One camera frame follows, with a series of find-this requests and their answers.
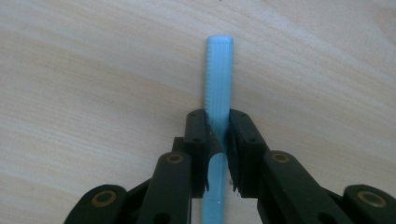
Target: wooden table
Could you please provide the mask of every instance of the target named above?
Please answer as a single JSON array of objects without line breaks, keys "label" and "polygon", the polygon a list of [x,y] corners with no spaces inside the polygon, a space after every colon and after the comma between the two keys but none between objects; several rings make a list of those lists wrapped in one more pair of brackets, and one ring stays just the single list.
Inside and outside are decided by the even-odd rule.
[{"label": "wooden table", "polygon": [[[88,190],[150,178],[203,107],[213,34],[233,35],[232,107],[271,149],[336,193],[396,197],[395,15],[393,1],[2,1],[0,223],[63,223]],[[226,223],[261,223],[226,191]]]}]

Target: round joint pin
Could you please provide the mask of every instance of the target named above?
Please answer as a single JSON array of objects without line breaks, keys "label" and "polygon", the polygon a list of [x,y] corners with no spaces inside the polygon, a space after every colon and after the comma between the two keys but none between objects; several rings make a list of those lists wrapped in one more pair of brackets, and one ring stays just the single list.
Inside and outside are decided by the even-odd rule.
[{"label": "round joint pin", "polygon": [[116,192],[114,192],[113,190],[103,190],[93,196],[91,204],[95,207],[105,207],[114,203],[116,199]]},{"label": "round joint pin", "polygon": [[271,158],[274,161],[281,162],[281,163],[286,163],[286,162],[288,162],[290,160],[287,155],[282,154],[282,153],[276,153],[276,154],[272,155]]},{"label": "round joint pin", "polygon": [[178,154],[172,154],[166,157],[166,161],[169,163],[176,164],[184,161],[184,158]]},{"label": "round joint pin", "polygon": [[373,207],[385,207],[387,206],[387,201],[376,193],[367,190],[361,190],[358,192],[358,198],[364,202],[368,203]]}]

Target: wood grain surface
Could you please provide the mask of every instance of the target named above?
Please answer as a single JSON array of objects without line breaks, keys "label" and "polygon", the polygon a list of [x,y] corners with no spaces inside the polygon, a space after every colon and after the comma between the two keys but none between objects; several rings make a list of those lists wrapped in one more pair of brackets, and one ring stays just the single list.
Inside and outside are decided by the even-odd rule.
[{"label": "wood grain surface", "polygon": [[[0,1],[0,223],[63,223],[88,190],[150,178],[203,106],[214,34],[234,37],[232,107],[271,149],[336,193],[396,197],[394,1],[13,0]],[[225,223],[261,223],[230,185]]]}]

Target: light wooden surface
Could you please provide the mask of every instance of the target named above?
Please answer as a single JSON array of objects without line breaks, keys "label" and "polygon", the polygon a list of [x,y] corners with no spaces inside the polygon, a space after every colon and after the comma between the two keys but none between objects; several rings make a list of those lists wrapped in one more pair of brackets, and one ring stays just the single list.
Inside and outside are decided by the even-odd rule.
[{"label": "light wooden surface", "polygon": [[[232,106],[323,187],[396,196],[394,1],[1,1],[0,223],[63,223],[131,189],[203,106],[205,39],[234,36]],[[199,223],[199,201],[192,223]],[[260,223],[227,187],[226,223]]]}]

